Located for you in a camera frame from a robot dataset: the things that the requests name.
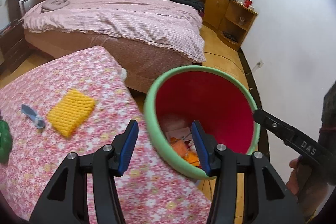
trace bed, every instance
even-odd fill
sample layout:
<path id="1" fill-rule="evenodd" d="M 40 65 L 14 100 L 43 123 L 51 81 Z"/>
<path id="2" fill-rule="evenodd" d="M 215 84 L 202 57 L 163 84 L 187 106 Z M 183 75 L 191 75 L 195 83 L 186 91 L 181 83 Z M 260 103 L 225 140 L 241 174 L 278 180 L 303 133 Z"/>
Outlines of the bed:
<path id="1" fill-rule="evenodd" d="M 146 93 L 162 73 L 205 61 L 202 19 L 189 6 L 165 0 L 70 0 L 67 7 L 40 13 L 42 1 L 8 0 L 11 22 L 23 17 L 30 45 L 54 58 L 101 45 L 127 70 L 125 83 L 134 90 Z M 87 21 L 74 24 L 84 22 L 83 10 Z M 74 16 L 72 22 L 59 21 L 69 16 Z"/>
<path id="2" fill-rule="evenodd" d="M 210 201 L 158 156 L 120 73 L 116 60 L 96 46 L 35 68 L 0 90 L 1 114 L 13 136 L 9 163 L 0 165 L 0 190 L 17 215 L 29 219 L 44 187 L 69 152 L 93 153 L 123 133 L 130 119 L 136 119 L 139 137 L 129 169 L 115 179 L 126 223 L 206 223 Z M 43 132 L 38 131 L 21 114 L 25 103 L 45 119 L 71 88 L 94 98 L 96 107 L 70 139 L 49 122 Z M 91 177 L 87 185 L 90 223 L 95 224 Z"/>

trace yellow sponge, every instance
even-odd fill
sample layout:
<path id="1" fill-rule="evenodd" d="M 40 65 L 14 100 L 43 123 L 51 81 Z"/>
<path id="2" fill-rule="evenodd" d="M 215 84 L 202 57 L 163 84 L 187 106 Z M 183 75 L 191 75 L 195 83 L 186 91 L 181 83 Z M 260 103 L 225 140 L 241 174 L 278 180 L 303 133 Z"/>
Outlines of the yellow sponge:
<path id="1" fill-rule="evenodd" d="M 48 121 L 68 137 L 95 108 L 95 100 L 77 90 L 70 90 L 47 115 Z"/>

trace flower pattern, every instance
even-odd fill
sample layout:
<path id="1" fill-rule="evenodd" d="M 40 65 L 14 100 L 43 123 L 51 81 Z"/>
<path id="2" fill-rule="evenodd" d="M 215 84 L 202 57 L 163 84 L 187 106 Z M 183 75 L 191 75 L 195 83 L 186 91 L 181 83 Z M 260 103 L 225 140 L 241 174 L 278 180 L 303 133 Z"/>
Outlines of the flower pattern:
<path id="1" fill-rule="evenodd" d="M 146 124 L 120 78 L 121 67 L 100 46 L 75 52 L 20 76 L 0 90 L 0 109 L 13 137 L 9 162 L 0 165 L 0 190 L 15 213 L 29 219 L 43 189 L 65 156 L 95 152 L 139 123 L 139 137 L 128 170 L 115 178 L 127 223 L 206 223 L 210 201 L 186 177 L 167 165 L 152 147 Z M 48 111 L 69 89 L 94 98 L 96 108 L 71 138 L 47 121 Z M 46 121 L 43 131 L 21 114 L 33 107 Z M 92 176 L 88 175 L 90 223 L 97 223 Z"/>

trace blue gripper pad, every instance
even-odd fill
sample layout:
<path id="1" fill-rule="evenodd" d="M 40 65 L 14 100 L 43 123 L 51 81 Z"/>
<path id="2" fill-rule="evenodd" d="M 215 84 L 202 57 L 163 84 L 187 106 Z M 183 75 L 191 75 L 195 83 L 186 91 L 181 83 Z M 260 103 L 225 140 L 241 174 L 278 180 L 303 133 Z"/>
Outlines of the blue gripper pad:
<path id="1" fill-rule="evenodd" d="M 216 176 L 221 168 L 221 161 L 215 155 L 214 150 L 217 141 L 214 136 L 204 132 L 199 121 L 192 123 L 191 134 L 202 169 L 209 177 Z"/>
<path id="2" fill-rule="evenodd" d="M 110 169 L 112 169 L 114 176 L 121 177 L 128 169 L 138 134 L 139 126 L 137 121 L 130 120 L 125 132 L 114 138 L 112 146 L 115 152 L 110 163 Z"/>

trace screw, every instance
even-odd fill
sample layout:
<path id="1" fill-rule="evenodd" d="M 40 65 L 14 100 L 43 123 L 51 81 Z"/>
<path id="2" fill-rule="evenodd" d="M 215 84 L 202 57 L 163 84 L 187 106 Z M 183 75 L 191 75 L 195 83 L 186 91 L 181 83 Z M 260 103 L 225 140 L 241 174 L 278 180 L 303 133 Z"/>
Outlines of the screw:
<path id="1" fill-rule="evenodd" d="M 263 154 L 259 151 L 255 152 L 254 153 L 254 156 L 257 158 L 257 159 L 261 159 L 263 157 Z"/>
<path id="2" fill-rule="evenodd" d="M 226 145 L 224 145 L 224 144 L 218 144 L 217 146 L 216 146 L 216 148 L 219 150 L 219 151 L 225 151 L 226 150 Z"/>
<path id="3" fill-rule="evenodd" d="M 110 144 L 104 145 L 103 150 L 106 151 L 106 152 L 111 151 L 112 150 L 112 145 L 110 145 Z"/>
<path id="4" fill-rule="evenodd" d="M 74 158 L 76 158 L 76 153 L 75 152 L 71 152 L 67 155 L 69 160 L 73 160 Z"/>

